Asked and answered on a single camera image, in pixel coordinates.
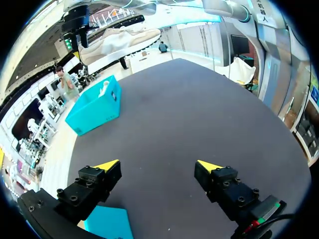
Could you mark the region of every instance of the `sign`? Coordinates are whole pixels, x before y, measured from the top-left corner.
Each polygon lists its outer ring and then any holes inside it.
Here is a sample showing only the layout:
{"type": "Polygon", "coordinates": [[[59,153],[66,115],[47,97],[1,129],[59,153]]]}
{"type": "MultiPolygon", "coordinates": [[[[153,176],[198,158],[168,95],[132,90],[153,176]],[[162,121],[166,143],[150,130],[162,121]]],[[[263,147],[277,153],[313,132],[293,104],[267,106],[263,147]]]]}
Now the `sign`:
{"type": "Polygon", "coordinates": [[[268,0],[251,0],[259,24],[274,28],[286,28],[282,14],[268,0]]]}

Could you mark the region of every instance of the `white cloth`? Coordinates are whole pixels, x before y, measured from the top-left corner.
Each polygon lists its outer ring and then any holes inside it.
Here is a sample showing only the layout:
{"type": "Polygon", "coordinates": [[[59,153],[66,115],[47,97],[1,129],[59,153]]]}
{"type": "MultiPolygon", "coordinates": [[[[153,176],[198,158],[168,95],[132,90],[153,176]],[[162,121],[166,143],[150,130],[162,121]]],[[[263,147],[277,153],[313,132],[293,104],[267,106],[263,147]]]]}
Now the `white cloth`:
{"type": "Polygon", "coordinates": [[[101,96],[103,96],[103,95],[105,94],[108,85],[109,85],[109,81],[105,81],[105,82],[103,83],[103,88],[100,89],[99,97],[101,97],[101,96]]]}
{"type": "MultiPolygon", "coordinates": [[[[254,77],[256,67],[250,67],[246,62],[238,57],[234,57],[234,62],[230,64],[229,79],[241,85],[247,85],[254,77]]],[[[215,66],[215,71],[228,77],[229,66],[215,66]]]]}

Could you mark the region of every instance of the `pants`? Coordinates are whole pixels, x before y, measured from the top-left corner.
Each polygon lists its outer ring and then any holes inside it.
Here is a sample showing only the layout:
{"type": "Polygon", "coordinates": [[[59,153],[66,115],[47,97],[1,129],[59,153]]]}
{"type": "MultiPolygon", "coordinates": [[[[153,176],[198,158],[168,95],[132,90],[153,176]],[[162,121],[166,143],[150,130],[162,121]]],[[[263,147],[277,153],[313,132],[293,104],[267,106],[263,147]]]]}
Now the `pants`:
{"type": "Polygon", "coordinates": [[[124,70],[127,69],[126,62],[125,62],[125,60],[124,60],[124,57],[121,57],[121,58],[119,59],[119,61],[120,61],[121,65],[122,65],[123,69],[124,69],[124,70]]]}

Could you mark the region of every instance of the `shirt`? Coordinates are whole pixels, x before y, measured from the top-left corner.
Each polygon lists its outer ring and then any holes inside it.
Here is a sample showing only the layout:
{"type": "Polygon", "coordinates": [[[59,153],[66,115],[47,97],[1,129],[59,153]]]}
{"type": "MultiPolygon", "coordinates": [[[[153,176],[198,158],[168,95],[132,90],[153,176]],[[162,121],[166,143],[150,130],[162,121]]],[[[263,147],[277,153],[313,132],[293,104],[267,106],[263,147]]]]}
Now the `shirt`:
{"type": "Polygon", "coordinates": [[[168,49],[168,46],[167,46],[166,44],[161,43],[161,44],[159,45],[159,50],[160,50],[161,52],[166,52],[167,49],[168,49]]]}
{"type": "Polygon", "coordinates": [[[68,73],[64,73],[64,76],[62,77],[62,81],[63,81],[63,84],[64,84],[64,90],[65,90],[65,93],[68,94],[68,95],[71,95],[71,94],[74,94],[75,91],[77,92],[77,88],[75,86],[75,84],[73,83],[72,81],[72,78],[70,76],[70,74],[68,73]],[[71,89],[68,84],[67,84],[67,81],[70,81],[72,86],[73,86],[73,89],[71,89]]]}

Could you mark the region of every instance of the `man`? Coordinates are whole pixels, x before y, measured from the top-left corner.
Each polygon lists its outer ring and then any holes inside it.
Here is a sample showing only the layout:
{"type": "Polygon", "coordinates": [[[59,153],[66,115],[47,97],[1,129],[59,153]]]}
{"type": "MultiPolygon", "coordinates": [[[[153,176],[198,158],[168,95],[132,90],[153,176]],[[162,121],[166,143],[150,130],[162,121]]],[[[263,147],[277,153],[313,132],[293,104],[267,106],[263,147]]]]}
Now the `man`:
{"type": "Polygon", "coordinates": [[[73,83],[70,74],[63,71],[62,66],[56,68],[56,74],[61,77],[61,87],[64,89],[67,97],[76,101],[79,98],[79,91],[73,83]]]}
{"type": "Polygon", "coordinates": [[[166,44],[164,44],[163,41],[160,42],[159,44],[159,51],[161,53],[167,52],[168,46],[166,44]]]}

